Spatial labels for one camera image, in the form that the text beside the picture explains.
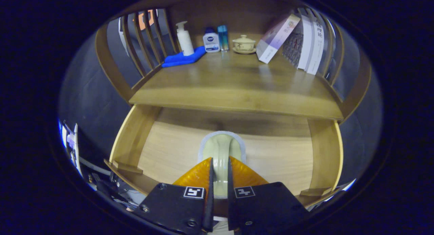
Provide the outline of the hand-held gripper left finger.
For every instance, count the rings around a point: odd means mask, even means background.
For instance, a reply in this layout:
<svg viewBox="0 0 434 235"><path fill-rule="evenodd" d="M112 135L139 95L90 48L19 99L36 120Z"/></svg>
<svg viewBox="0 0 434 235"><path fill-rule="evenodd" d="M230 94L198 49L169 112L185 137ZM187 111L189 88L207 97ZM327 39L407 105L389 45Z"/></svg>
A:
<svg viewBox="0 0 434 235"><path fill-rule="evenodd" d="M202 235L214 227L214 168L209 157L175 184L158 183L134 214L170 232Z"/></svg>

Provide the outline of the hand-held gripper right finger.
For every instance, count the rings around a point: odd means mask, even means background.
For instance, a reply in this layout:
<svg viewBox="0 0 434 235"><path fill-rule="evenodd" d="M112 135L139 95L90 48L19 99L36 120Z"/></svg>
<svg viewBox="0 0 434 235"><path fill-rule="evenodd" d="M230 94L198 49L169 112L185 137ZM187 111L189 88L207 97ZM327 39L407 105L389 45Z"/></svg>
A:
<svg viewBox="0 0 434 235"><path fill-rule="evenodd" d="M235 234L278 234L308 219L310 212L281 182L244 184L242 162L228 159L228 230Z"/></svg>

